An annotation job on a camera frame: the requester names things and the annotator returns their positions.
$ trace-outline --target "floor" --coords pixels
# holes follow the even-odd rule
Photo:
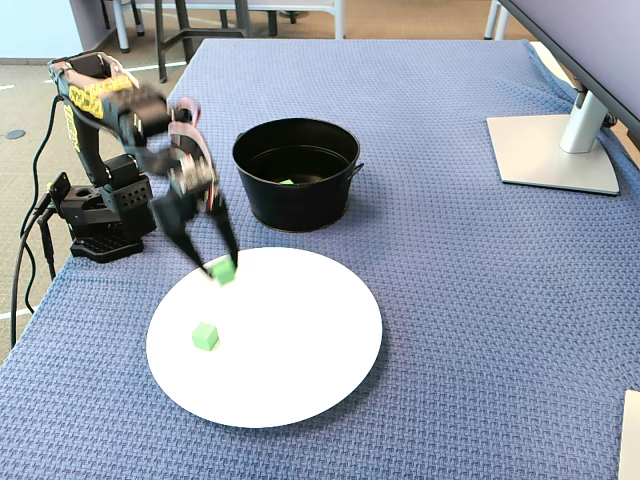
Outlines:
[[[465,38],[481,39],[489,9],[490,0],[348,0],[347,1],[347,37],[348,38]],[[180,78],[184,66],[168,69],[169,80],[160,85],[157,82],[157,70],[154,54],[153,12],[143,11],[147,27],[144,37],[136,37],[135,30],[129,29],[131,52],[123,55],[118,49],[115,38],[104,46],[103,50],[116,56],[125,67],[148,67],[134,72],[142,82],[153,84],[168,94]],[[267,15],[262,12],[251,14],[254,33],[267,37]],[[176,18],[171,12],[165,15],[167,34],[176,28]],[[217,26],[217,12],[198,10],[191,12],[193,26]],[[333,17],[323,13],[302,14],[295,25],[286,18],[278,19],[279,38],[333,38]],[[515,20],[511,20],[507,39],[533,37]],[[167,62],[184,60],[179,46],[167,55]],[[47,128],[51,100],[55,90],[45,83],[48,73],[45,66],[0,65],[0,102],[3,113],[0,117],[0,133],[13,129],[23,129],[26,136],[18,140],[0,138],[4,168],[0,172],[0,202],[3,209],[3,221],[0,222],[0,248],[5,252],[0,260],[0,361],[9,350],[9,320],[11,279],[18,247],[18,230],[24,213],[33,196],[31,160]],[[2,89],[2,86],[14,85]],[[640,152],[626,138],[626,129],[619,125],[616,133],[640,164]],[[101,153],[104,158],[121,153],[117,142],[107,136],[101,136]],[[51,139],[40,157],[38,172],[40,189],[52,181],[60,172],[65,171],[75,184],[86,183],[86,175],[67,138],[64,116],[58,106],[56,122]],[[66,224],[57,219],[51,220],[51,231],[56,249],[56,269],[60,269],[68,255],[70,237]],[[31,292],[31,304],[36,306],[49,286],[47,266],[39,246],[39,233],[31,237],[31,246],[37,259],[37,277]],[[25,258],[21,270],[21,288],[18,309],[25,308],[22,296],[30,275],[29,262]],[[30,319],[24,312],[18,319],[18,331],[22,332]]]

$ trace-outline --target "wall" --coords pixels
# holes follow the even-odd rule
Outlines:
[[[69,0],[0,0],[0,58],[56,58],[81,50]]]
[[[0,0],[0,58],[75,55],[108,35],[100,0]]]

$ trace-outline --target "blue tablecloth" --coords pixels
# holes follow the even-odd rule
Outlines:
[[[640,175],[607,133],[618,197],[500,182],[487,116],[572,103],[526,42],[205,41],[182,95],[204,108],[242,248],[352,269],[382,312],[377,363],[296,425],[182,410],[145,337],[192,266],[154,232],[142,254],[70,259],[56,278],[0,370],[0,476],[616,478],[624,391],[640,386]],[[366,164],[344,218],[312,233],[261,225],[231,158],[238,133],[293,116],[350,129]],[[224,253],[209,224],[192,234]]]

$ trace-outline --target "white plate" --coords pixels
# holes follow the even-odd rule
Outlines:
[[[364,380],[382,341],[367,286],[345,266],[290,248],[240,252],[224,287],[195,270],[158,306],[147,333],[156,382],[182,408],[212,422],[263,428],[328,410]],[[215,325],[210,352],[193,345]]]

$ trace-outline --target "black bucket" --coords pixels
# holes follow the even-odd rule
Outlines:
[[[359,154],[351,133],[306,118],[258,125],[233,146],[254,215],[269,227],[292,232],[315,230],[342,217],[351,179],[363,166],[355,166]]]

